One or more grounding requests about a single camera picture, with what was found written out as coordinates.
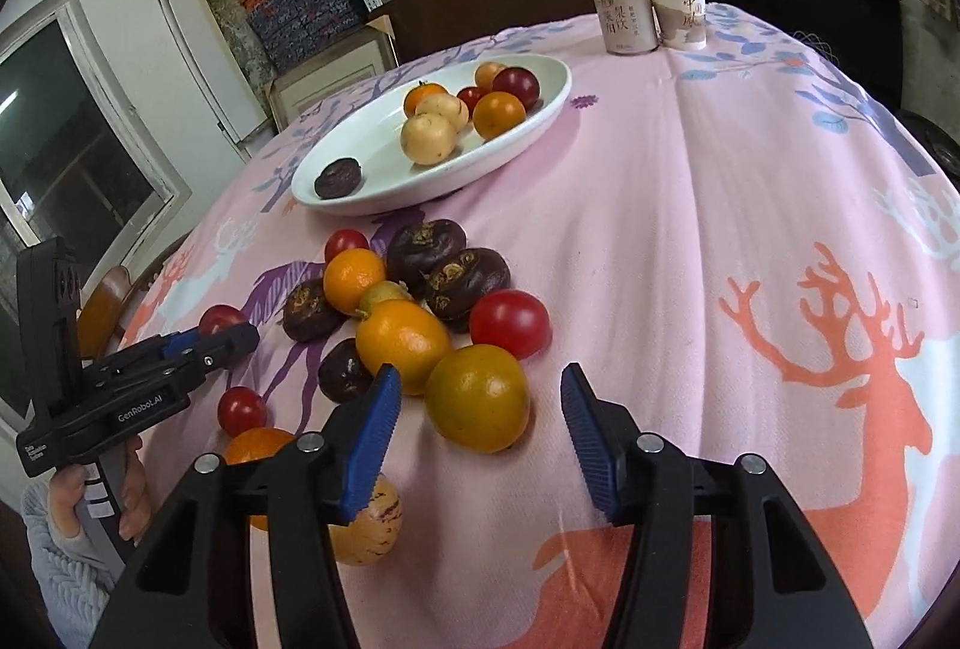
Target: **paper cup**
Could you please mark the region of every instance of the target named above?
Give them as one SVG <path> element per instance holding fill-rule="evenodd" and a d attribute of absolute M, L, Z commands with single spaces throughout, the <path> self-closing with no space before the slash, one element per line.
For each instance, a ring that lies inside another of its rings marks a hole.
<path fill-rule="evenodd" d="M 707 47 L 707 0 L 651 0 L 664 45 L 678 51 Z"/>

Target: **tablecloth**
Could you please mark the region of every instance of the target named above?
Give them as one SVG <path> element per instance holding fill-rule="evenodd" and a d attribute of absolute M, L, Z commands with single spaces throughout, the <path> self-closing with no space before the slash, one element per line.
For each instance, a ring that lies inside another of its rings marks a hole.
<path fill-rule="evenodd" d="M 319 429 L 325 342 L 278 325 L 289 290 L 354 227 L 384 251 L 402 225 L 449 218 L 506 257 L 544 301 L 549 350 L 525 364 L 535 418 L 486 456 L 405 398 L 383 471 L 404 523 L 394 551 L 341 567 L 361 645 L 589 649 L 611 615 L 630 528 L 605 526 L 560 414 L 560 371 L 691 456 L 766 457 L 843 575 L 875 644 L 916 626 L 960 558 L 960 198 L 891 114 L 831 61 L 729 5 L 709 45 L 609 56 L 595 16 L 505 32 L 400 66 L 320 103 L 246 166 L 167 263 L 128 341 L 193 326 L 211 304 L 259 327 L 250 364 L 220 374 L 146 450 L 160 501 L 227 443 L 227 384 L 274 424 Z M 432 203 L 368 219 L 294 202 L 299 160 L 350 112 L 445 64 L 556 56 L 573 90 L 533 147 Z M 706 524 L 695 534 L 685 646 L 702 639 Z M 261 645 L 275 646 L 265 536 L 253 531 Z"/>

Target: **silver bolt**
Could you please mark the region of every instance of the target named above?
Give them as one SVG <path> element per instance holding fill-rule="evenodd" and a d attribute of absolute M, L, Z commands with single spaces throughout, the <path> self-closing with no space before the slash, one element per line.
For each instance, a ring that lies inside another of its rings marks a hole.
<path fill-rule="evenodd" d="M 664 439 L 652 432 L 645 432 L 637 438 L 637 446 L 640 451 L 645 451 L 647 454 L 656 454 L 664 450 Z"/>
<path fill-rule="evenodd" d="M 296 448 L 299 448 L 304 454 L 320 451 L 324 446 L 326 446 L 326 441 L 319 432 L 305 432 L 296 439 Z"/>
<path fill-rule="evenodd" d="M 220 457 L 216 454 L 200 454 L 193 464 L 193 470 L 198 473 L 212 473 L 220 466 Z"/>
<path fill-rule="evenodd" d="M 767 461 L 758 454 L 744 454 L 740 466 L 750 475 L 758 476 L 767 470 Z"/>

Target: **oval plate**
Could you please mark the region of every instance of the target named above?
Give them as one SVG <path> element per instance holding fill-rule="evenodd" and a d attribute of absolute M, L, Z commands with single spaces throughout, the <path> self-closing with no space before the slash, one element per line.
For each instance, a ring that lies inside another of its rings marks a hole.
<path fill-rule="evenodd" d="M 481 63 L 453 64 L 417 80 L 440 83 L 451 94 L 473 85 Z M 400 128 L 406 119 L 403 98 L 415 82 L 402 83 L 347 116 L 299 163 L 291 192 L 299 203 L 337 216 L 365 216 L 425 203 L 472 184 L 526 151 L 553 123 L 570 93 L 568 66 L 536 53 L 498 56 L 507 66 L 526 67 L 541 85 L 541 102 L 517 127 L 485 143 L 472 124 L 460 134 L 457 151 L 434 167 L 414 164 L 400 150 Z M 331 161 L 353 157 L 363 182 L 352 195 L 321 200 L 313 184 Z"/>

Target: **beverage can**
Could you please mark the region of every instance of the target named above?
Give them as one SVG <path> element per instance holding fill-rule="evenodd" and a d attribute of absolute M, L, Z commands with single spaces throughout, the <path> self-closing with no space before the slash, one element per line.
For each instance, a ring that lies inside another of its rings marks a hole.
<path fill-rule="evenodd" d="M 610 53 L 632 56 L 659 46 L 650 0 L 593 0 Z"/>

